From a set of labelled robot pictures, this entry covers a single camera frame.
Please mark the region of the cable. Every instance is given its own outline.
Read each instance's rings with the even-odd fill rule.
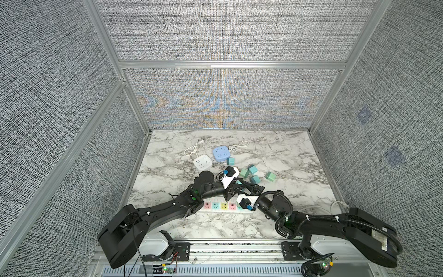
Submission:
[[[326,217],[326,216],[320,216],[320,215],[311,215],[309,216],[310,220],[326,220],[326,221],[336,221],[336,218],[332,218],[332,217]],[[401,245],[401,243],[397,240],[396,237],[394,237],[392,234],[385,232],[377,227],[375,227],[374,225],[362,222],[362,221],[358,221],[358,220],[353,220],[353,219],[340,219],[341,222],[349,222],[349,223],[354,223],[354,224],[359,224],[362,226],[366,226],[374,231],[379,232],[380,234],[386,236],[387,238],[389,238],[396,246],[397,246],[397,255],[401,254],[401,252],[403,252],[403,246]],[[302,222],[300,222],[300,224],[297,227],[297,230],[295,230],[294,235],[297,235],[302,227],[303,224],[305,224],[307,222],[307,218],[305,218]]]
[[[138,262],[138,259],[140,258],[140,256],[137,257],[136,262],[134,263],[134,265],[131,268],[131,271],[128,274],[128,277],[131,276],[132,270],[134,269],[134,266],[136,266],[136,263]]]
[[[140,259],[141,259],[141,263],[143,264],[144,276],[145,276],[145,277],[148,277],[148,274],[146,273],[146,266],[145,266],[145,264],[144,264],[143,258],[141,257],[140,250],[138,249],[138,245],[137,245],[137,242],[136,242],[136,233],[135,233],[135,230],[134,230],[134,229],[135,229],[135,228],[134,228],[134,224],[136,223],[136,220],[140,218],[140,215],[139,215],[139,214],[136,214],[136,215],[137,215],[137,217],[136,217],[136,218],[134,219],[134,221],[132,222],[132,234],[133,234],[133,236],[134,236],[134,244],[135,244],[135,246],[136,246],[136,248],[137,248],[137,252],[138,252],[139,257],[140,257]]]
[[[179,263],[177,262],[177,259],[175,259],[175,269],[174,273],[177,271],[177,268],[179,267]]]
[[[257,205],[258,205],[258,202],[260,201],[260,199],[262,199],[263,197],[265,197],[266,195],[269,195],[269,194],[278,195],[281,198],[283,198],[288,203],[288,205],[289,205],[289,212],[287,213],[287,216],[290,216],[292,214],[292,203],[291,203],[291,201],[285,195],[283,195],[283,194],[281,194],[281,193],[279,193],[277,191],[267,191],[267,192],[263,192],[262,194],[260,194],[260,196],[258,196],[257,200],[255,201],[255,204],[254,204],[253,208],[254,209],[257,208]]]
[[[280,217],[279,219],[276,220],[276,224],[275,224],[276,232],[277,232],[280,236],[282,236],[282,237],[284,237],[284,238],[293,239],[293,238],[295,238],[294,234],[291,234],[290,232],[288,232],[287,234],[285,234],[285,233],[283,233],[283,232],[280,230],[280,224],[281,224],[282,222],[284,222],[285,220],[286,220],[286,217],[284,217],[284,216],[282,216],[282,217]]]
[[[156,210],[156,211],[151,211],[151,210],[147,210],[147,212],[150,212],[150,213],[155,213],[155,212],[158,212],[158,211],[164,211],[164,210],[167,210],[167,209],[169,209],[170,207],[173,207],[174,206],[174,204],[172,204],[172,205],[170,205],[169,207],[166,207],[166,208],[164,208],[164,209],[160,209],[160,210]]]
[[[204,140],[201,140],[201,141],[197,142],[195,145],[193,145],[191,147],[188,147],[185,151],[183,151],[183,155],[191,156],[192,154],[195,154],[198,157],[198,154],[197,154],[197,152],[198,152],[198,145],[201,144],[201,143],[204,143],[204,142],[205,142]],[[186,151],[188,151],[190,148],[193,148],[194,150],[192,150],[191,153],[186,154]]]
[[[313,205],[313,206],[305,207],[305,208],[300,209],[300,210],[298,210],[298,211],[305,211],[305,210],[307,210],[307,209],[311,209],[311,208],[319,208],[319,209],[321,209],[321,210],[327,212],[329,215],[334,215],[335,213],[332,212],[332,207],[333,207],[335,204],[337,204],[337,203],[342,204],[342,205],[344,206],[345,209],[349,209],[349,205],[346,204],[345,202],[343,202],[343,201],[334,201],[334,202],[329,206],[329,211],[328,211],[327,209],[323,208],[322,206],[318,206],[318,205]]]
[[[309,207],[306,207],[306,208],[300,209],[299,211],[304,211],[304,210],[311,209],[311,208],[319,208],[319,209],[322,209],[323,211],[327,212],[329,215],[332,214],[332,212],[330,212],[330,211],[328,211],[327,209],[325,209],[325,208],[323,208],[323,207],[321,207],[321,206],[318,206],[318,205],[309,206]]]
[[[339,201],[339,200],[337,200],[337,201],[332,202],[331,206],[329,207],[329,209],[330,209],[330,211],[331,211],[331,215],[334,214],[334,213],[332,212],[332,207],[333,207],[335,204],[337,204],[337,203],[342,204],[342,205],[344,206],[344,208],[345,208],[346,211],[349,210],[349,205],[348,205],[348,204],[346,204],[346,203],[343,202],[343,201]]]
[[[240,142],[239,144],[237,144],[237,145],[230,145],[229,146],[229,151],[231,151],[232,153],[235,153],[235,152],[237,152],[237,150],[240,148],[240,147],[246,147],[246,146],[248,146],[249,145],[249,142],[247,141],[247,140],[243,140],[242,142]]]
[[[174,200],[174,196],[179,196],[180,194],[177,194],[177,195],[174,195],[174,194],[170,194],[170,193],[168,193],[171,197],[172,197],[172,200]]]
[[[333,254],[334,254],[334,253],[329,253],[329,254],[326,254],[326,255],[320,256],[320,257],[318,257],[318,258],[316,258],[316,259],[313,259],[313,260],[309,260],[309,261],[304,262],[304,263],[302,264],[302,266],[300,267],[300,271],[301,271],[303,277],[310,277],[310,276],[307,276],[307,275],[306,275],[306,272],[305,272],[305,269],[306,269],[306,267],[307,267],[308,265],[313,264],[313,263],[318,262],[318,261],[321,261],[321,260],[324,260],[324,259],[326,259],[326,258],[329,258],[329,257],[331,257]]]

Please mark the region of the blue square patch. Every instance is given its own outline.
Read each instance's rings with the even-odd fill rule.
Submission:
[[[365,125],[371,116],[372,112],[369,110],[368,106],[364,105],[361,111],[358,113],[357,118],[362,125]]]
[[[385,152],[385,158],[392,167],[396,167],[399,164],[402,164],[406,158],[404,155],[398,150],[398,147],[395,145],[391,146],[386,152]]]

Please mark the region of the white power cord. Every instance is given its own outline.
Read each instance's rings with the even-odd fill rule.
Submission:
[[[331,204],[331,206],[329,207],[329,211],[328,211],[327,209],[321,207],[321,206],[318,206],[318,205],[309,206],[309,207],[306,207],[306,208],[300,209],[299,211],[304,211],[304,210],[311,209],[311,208],[319,208],[319,209],[321,209],[321,210],[327,212],[328,214],[333,215],[332,207],[333,207],[335,204],[337,204],[337,203],[342,204],[342,205],[345,207],[345,209],[349,209],[349,205],[346,204],[345,202],[343,202],[343,201],[334,201],[334,202]]]
[[[235,152],[237,152],[237,150],[240,148],[240,147],[246,147],[246,146],[248,146],[249,145],[249,142],[247,141],[247,140],[243,140],[242,142],[240,142],[238,145],[230,145],[229,146],[229,151],[231,151],[231,152],[233,152],[233,153],[235,153]]]
[[[198,145],[201,144],[201,143],[204,143],[204,142],[205,142],[204,140],[201,140],[201,141],[197,142],[194,146],[191,146],[191,147],[189,147],[188,149],[186,149],[185,151],[183,151],[183,155],[189,157],[189,156],[191,156],[192,154],[195,154],[195,155],[197,155],[197,157],[198,157],[198,153],[200,153],[200,152],[199,152],[199,149],[198,149]],[[186,154],[186,151],[188,151],[188,150],[191,149],[191,148],[193,148],[194,150],[192,150],[191,153]]]

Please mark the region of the electrical outlet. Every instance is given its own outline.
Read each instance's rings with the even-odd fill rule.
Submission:
[[[212,167],[212,161],[208,155],[203,154],[194,159],[194,165],[199,171],[208,170]]]
[[[231,156],[229,149],[224,145],[212,149],[212,153],[214,154],[214,158],[217,162],[225,161]]]

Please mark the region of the black cable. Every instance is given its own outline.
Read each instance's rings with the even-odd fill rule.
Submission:
[[[285,234],[280,230],[280,225],[282,223],[284,223],[285,220],[286,220],[286,217],[284,217],[284,216],[282,216],[276,220],[276,223],[275,223],[276,232],[284,238],[293,239],[293,238],[295,238],[294,233],[287,232],[287,234]]]
[[[337,219],[335,217],[326,217],[326,216],[319,216],[319,215],[310,215],[309,219],[312,220],[326,220],[326,221],[337,221]],[[353,220],[353,219],[340,219],[340,222],[349,222],[349,223],[354,223],[354,224],[359,224],[362,226],[366,226],[374,231],[379,232],[380,234],[386,236],[387,238],[389,238],[396,246],[397,246],[397,255],[401,254],[401,252],[403,252],[403,246],[401,246],[401,243],[397,240],[396,237],[394,237],[392,234],[385,232],[377,227],[375,227],[374,225],[362,222],[362,221],[358,221],[358,220]],[[297,230],[295,230],[294,235],[297,235],[302,227],[303,224],[305,224],[307,222],[307,218],[305,218],[302,222],[300,222],[300,224],[297,227]]]
[[[128,274],[128,277],[131,276],[132,270],[134,269],[134,266],[136,266],[136,263],[138,262],[138,259],[140,258],[140,256],[137,257],[136,262],[134,263],[134,265],[131,268],[131,271]]]
[[[148,277],[148,273],[146,273],[146,266],[145,266],[145,264],[144,264],[143,258],[141,257],[140,250],[138,249],[138,245],[137,245],[137,242],[136,242],[136,233],[135,233],[135,230],[134,230],[134,229],[135,229],[135,228],[134,228],[134,224],[136,223],[136,220],[140,218],[140,215],[139,215],[139,214],[136,214],[136,215],[137,215],[137,217],[136,217],[136,218],[134,219],[134,221],[132,222],[132,234],[133,234],[133,236],[134,236],[134,244],[136,245],[137,252],[138,252],[139,257],[140,257],[140,259],[141,259],[141,263],[143,264],[144,276],[145,276],[145,277]]]
[[[179,196],[180,194],[177,194],[177,195],[174,195],[174,194],[170,194],[170,193],[168,193],[171,197],[172,197],[172,200],[174,200],[174,196]]]
[[[326,269],[323,273],[320,273],[320,276],[325,275],[326,273],[328,273],[331,270],[332,266],[329,266],[328,269]]]
[[[266,191],[266,192],[263,192],[262,194],[260,194],[260,196],[258,196],[257,200],[255,201],[253,208],[254,209],[257,208],[257,205],[258,205],[258,202],[260,201],[260,199],[262,199],[263,197],[265,197],[266,195],[269,195],[269,194],[278,195],[281,198],[283,198],[285,200],[285,202],[288,203],[288,205],[289,205],[289,212],[288,212],[287,216],[290,216],[292,214],[293,209],[292,209],[291,201],[285,195],[279,193],[278,191]]]
[[[321,260],[324,260],[324,259],[326,259],[326,258],[328,258],[328,257],[331,257],[333,254],[334,254],[334,253],[329,253],[329,254],[326,254],[326,255],[320,256],[320,257],[318,257],[318,258],[316,258],[316,259],[313,259],[313,260],[309,260],[309,261],[304,262],[304,263],[302,264],[302,266],[300,267],[300,271],[301,271],[303,277],[310,277],[310,276],[307,276],[307,275],[306,275],[306,272],[305,272],[305,269],[306,269],[306,267],[307,267],[308,265],[313,264],[313,263],[318,262],[318,261],[321,261]]]
[[[158,212],[158,211],[164,211],[164,210],[167,210],[167,209],[169,209],[170,207],[173,207],[174,205],[171,205],[171,206],[169,206],[169,207],[166,207],[166,208],[164,208],[164,209],[160,209],[160,210],[156,210],[156,211],[151,211],[151,210],[147,210],[147,212],[150,212],[150,213],[155,213],[155,212]]]

